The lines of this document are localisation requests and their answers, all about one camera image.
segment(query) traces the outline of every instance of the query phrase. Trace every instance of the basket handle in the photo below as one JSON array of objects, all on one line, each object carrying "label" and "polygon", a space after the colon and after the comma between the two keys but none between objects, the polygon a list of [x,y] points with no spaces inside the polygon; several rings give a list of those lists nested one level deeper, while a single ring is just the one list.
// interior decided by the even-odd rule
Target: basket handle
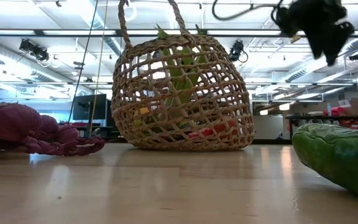
[{"label": "basket handle", "polygon": [[[122,37],[124,38],[124,42],[126,44],[126,48],[129,49],[132,47],[132,44],[131,41],[129,40],[128,30],[125,21],[125,14],[124,14],[124,5],[126,1],[127,0],[120,0],[118,4],[118,19],[121,27]],[[180,15],[178,4],[175,2],[175,0],[168,0],[168,2],[173,8],[175,19],[179,24],[180,34],[187,34],[185,21],[183,21],[183,18]]]}]

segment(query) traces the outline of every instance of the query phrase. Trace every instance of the black cable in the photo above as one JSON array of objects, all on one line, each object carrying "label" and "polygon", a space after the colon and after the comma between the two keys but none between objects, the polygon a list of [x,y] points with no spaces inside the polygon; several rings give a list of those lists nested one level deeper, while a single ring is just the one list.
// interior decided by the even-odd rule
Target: black cable
[{"label": "black cable", "polygon": [[284,0],[280,0],[280,1],[277,3],[277,5],[275,5],[275,6],[273,7],[272,12],[270,13],[270,18],[273,20],[273,22],[274,22],[275,24],[277,24],[277,21],[276,21],[276,19],[274,18],[274,13],[277,11],[277,9],[280,8],[280,6],[281,6],[281,4],[283,3],[283,1],[284,1]]},{"label": "black cable", "polygon": [[239,59],[239,62],[241,62],[241,63],[246,63],[246,62],[248,62],[249,56],[248,56],[247,52],[242,51],[242,53],[244,53],[244,54],[247,56],[247,59],[246,59],[245,61],[243,61],[243,62]]},{"label": "black cable", "polygon": [[256,9],[260,9],[260,8],[263,8],[263,7],[272,7],[272,8],[276,8],[277,6],[279,6],[281,3],[283,2],[283,0],[280,0],[280,2],[278,4],[263,4],[263,5],[258,5],[256,7],[253,6],[253,4],[251,4],[251,7],[249,9],[246,9],[242,12],[239,12],[237,14],[234,14],[234,15],[231,15],[231,16],[227,16],[227,17],[219,17],[218,15],[216,15],[216,12],[215,12],[215,6],[216,4],[218,3],[218,0],[215,0],[213,3],[212,3],[212,15],[215,17],[215,19],[217,20],[220,20],[220,21],[228,21],[228,20],[231,20],[231,19],[235,19],[237,17],[240,17],[244,14],[247,14],[248,12],[250,11],[253,11],[253,10],[256,10]]},{"label": "black cable", "polygon": [[88,50],[88,46],[89,46],[89,44],[90,44],[90,38],[91,38],[91,33],[92,33],[94,18],[95,18],[95,16],[96,16],[96,12],[98,11],[98,3],[99,3],[99,0],[96,0],[96,5],[95,5],[95,7],[94,7],[94,13],[93,13],[93,18],[92,18],[91,28],[89,29],[89,35],[88,35],[88,40],[86,41],[84,57],[82,58],[81,70],[80,70],[80,74],[78,75],[78,81],[77,81],[77,85],[76,85],[76,87],[75,87],[73,102],[71,103],[70,115],[69,115],[69,117],[68,117],[68,123],[69,123],[69,124],[70,124],[70,120],[71,120],[71,115],[73,114],[74,98],[75,98],[75,96],[77,95],[78,86],[80,85],[80,81],[81,81],[82,71],[83,71],[83,69],[84,69],[86,51]]}]

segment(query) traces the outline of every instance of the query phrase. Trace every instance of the yellow object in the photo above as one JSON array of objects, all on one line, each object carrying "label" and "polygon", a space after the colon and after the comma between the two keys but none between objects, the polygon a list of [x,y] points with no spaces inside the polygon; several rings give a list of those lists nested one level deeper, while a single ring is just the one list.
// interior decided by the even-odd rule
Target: yellow object
[{"label": "yellow object", "polygon": [[[141,108],[139,110],[140,110],[140,114],[147,114],[149,112],[148,108]],[[139,114],[138,111],[135,111],[134,116],[137,116],[138,114]],[[143,124],[143,122],[139,119],[135,120],[134,122],[136,126],[141,126]]]},{"label": "yellow object", "polygon": [[291,44],[295,43],[295,42],[298,41],[300,38],[301,38],[301,36],[299,36],[299,35],[294,35],[294,36],[292,37]]}]

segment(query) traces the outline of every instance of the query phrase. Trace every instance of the shelf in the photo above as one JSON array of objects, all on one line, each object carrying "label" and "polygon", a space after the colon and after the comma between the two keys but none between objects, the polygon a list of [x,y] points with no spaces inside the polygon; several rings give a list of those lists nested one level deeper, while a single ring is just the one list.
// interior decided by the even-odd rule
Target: shelf
[{"label": "shelf", "polygon": [[345,119],[358,119],[358,116],[286,116],[285,119],[336,119],[336,120],[345,120]]}]

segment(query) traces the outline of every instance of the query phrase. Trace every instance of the ceiling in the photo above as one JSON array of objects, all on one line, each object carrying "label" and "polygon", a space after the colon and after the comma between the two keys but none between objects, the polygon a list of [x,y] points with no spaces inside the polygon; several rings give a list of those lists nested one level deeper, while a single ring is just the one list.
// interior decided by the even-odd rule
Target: ceiling
[{"label": "ceiling", "polygon": [[[198,24],[202,29],[267,29],[278,27],[270,19],[271,8],[250,12],[231,21],[219,21],[211,13],[213,0],[177,0],[181,14],[188,29]],[[255,0],[254,4],[276,4],[272,0]],[[348,18],[358,30],[358,0],[342,3],[348,9]],[[0,0],[0,29],[89,29],[94,13],[96,0],[60,1],[57,7],[55,0]],[[118,1],[98,1],[97,15],[101,22],[106,16],[107,29],[120,29],[117,17]],[[247,9],[249,2],[240,0],[219,1],[217,13],[228,16]],[[172,10],[166,0],[132,0],[131,7],[126,9],[130,18],[128,29],[154,29],[158,24],[164,29],[178,29]],[[19,50],[22,39],[29,39],[34,44],[45,47],[50,55],[48,62],[37,62],[34,57]],[[131,37],[133,44],[140,44],[154,37]],[[294,44],[282,37],[217,37],[227,51],[236,40],[242,40],[249,58],[246,63],[235,62],[237,70],[244,77],[247,87],[253,93],[254,101],[294,99],[305,93],[326,93],[344,86],[312,85],[312,83],[354,83],[358,78],[358,60],[350,61],[349,56],[358,53],[358,38],[349,39],[344,47],[344,55],[339,57],[335,66],[328,68],[325,59],[313,60],[308,41],[302,38]],[[78,74],[74,61],[82,61],[85,48],[85,66],[81,82],[86,78],[100,74],[100,82],[112,82],[112,72],[119,51],[124,48],[120,37],[111,39],[112,46],[100,37],[12,37],[0,36],[0,81],[19,82],[24,84],[0,84],[0,90],[15,92],[15,97],[72,98],[75,86],[70,84],[38,85],[37,82],[75,82]],[[310,85],[274,85],[275,82],[306,83]],[[79,93],[92,94],[96,85],[80,85]],[[111,85],[99,85],[101,92],[111,94]]]}]

